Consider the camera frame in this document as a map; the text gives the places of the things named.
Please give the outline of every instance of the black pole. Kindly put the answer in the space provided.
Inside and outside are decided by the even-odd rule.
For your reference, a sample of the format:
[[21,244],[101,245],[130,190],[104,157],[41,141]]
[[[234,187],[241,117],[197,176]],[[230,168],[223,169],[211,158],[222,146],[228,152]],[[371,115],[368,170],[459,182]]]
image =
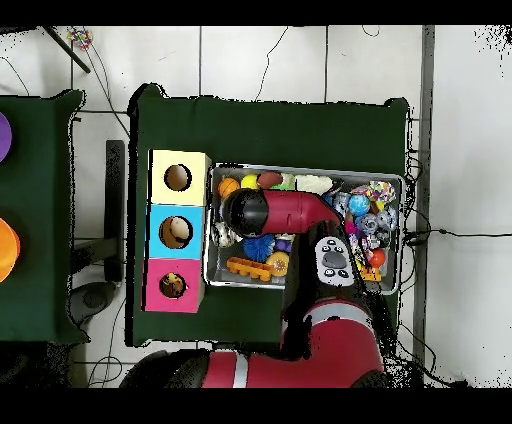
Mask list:
[[71,48],[66,44],[66,42],[59,37],[59,34],[57,34],[52,27],[49,26],[43,26],[44,30],[50,34],[50,37],[52,37],[59,46],[61,46],[64,51],[73,59],[80,68],[82,68],[86,73],[90,74],[91,70],[87,67],[87,65],[82,62],[82,60],[71,50]]

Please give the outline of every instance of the green table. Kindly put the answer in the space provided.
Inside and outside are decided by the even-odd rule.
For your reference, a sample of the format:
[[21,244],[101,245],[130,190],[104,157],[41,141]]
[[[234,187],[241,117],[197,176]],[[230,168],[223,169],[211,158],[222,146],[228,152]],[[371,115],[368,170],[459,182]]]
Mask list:
[[[126,341],[277,343],[282,292],[207,286],[197,314],[142,312],[140,293],[149,149],[212,161],[404,175],[408,104],[293,104],[213,97],[169,99],[144,84],[130,101]],[[396,322],[397,296],[388,305]]]
[[83,92],[51,99],[0,96],[13,146],[0,163],[0,217],[18,233],[21,254],[0,284],[0,340],[84,342],[68,318],[71,178],[69,125]]

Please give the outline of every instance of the colorful ball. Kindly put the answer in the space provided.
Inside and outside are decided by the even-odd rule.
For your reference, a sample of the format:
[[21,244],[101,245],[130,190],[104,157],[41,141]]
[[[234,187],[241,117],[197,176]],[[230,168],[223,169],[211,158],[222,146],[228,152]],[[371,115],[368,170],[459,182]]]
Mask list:
[[386,254],[382,249],[372,250],[372,257],[368,261],[372,268],[379,268],[386,262]]
[[218,187],[220,197],[225,199],[228,197],[231,193],[233,193],[235,190],[238,190],[240,188],[240,184],[238,184],[238,181],[233,178],[224,178]]
[[240,187],[258,189],[258,176],[256,174],[249,174],[242,178],[240,181]]
[[348,209],[355,217],[364,215],[370,210],[370,200],[363,194],[354,194],[348,201]]

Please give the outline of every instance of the orange toy brick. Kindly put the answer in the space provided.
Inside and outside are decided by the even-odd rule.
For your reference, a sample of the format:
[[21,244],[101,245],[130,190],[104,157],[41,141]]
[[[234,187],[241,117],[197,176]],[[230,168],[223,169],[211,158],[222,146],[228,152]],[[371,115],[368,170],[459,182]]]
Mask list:
[[270,281],[272,266],[260,264],[247,259],[231,257],[226,263],[230,272],[241,276],[250,275],[251,278],[259,278],[261,281]]
[[380,282],[382,280],[382,276],[380,275],[379,268],[369,268],[369,267],[363,266],[359,270],[359,274],[361,274],[361,278],[364,281]]

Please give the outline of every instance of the orange object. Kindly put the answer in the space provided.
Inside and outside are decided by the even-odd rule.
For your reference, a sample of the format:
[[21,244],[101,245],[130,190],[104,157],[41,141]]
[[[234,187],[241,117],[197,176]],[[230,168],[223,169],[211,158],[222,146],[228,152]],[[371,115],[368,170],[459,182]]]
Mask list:
[[230,272],[240,274],[241,276],[250,275],[251,278],[259,278],[261,281],[270,281],[272,266],[260,264],[259,262],[249,261],[247,259],[231,257],[227,261],[227,267]]
[[382,249],[372,250],[372,257],[368,260],[373,268],[378,268],[386,262],[386,254]]
[[19,254],[18,235],[0,218],[0,283],[11,273]]
[[376,281],[380,282],[382,280],[382,276],[380,275],[379,268],[370,268],[362,266],[359,270],[359,274],[364,281]]
[[284,277],[288,272],[288,262],[290,257],[285,252],[272,253],[267,259],[267,265],[272,267],[272,275]]
[[233,193],[235,190],[238,190],[239,188],[240,184],[238,183],[237,180],[235,180],[234,178],[224,178],[219,183],[218,190],[220,197],[224,199],[228,197],[231,193]]

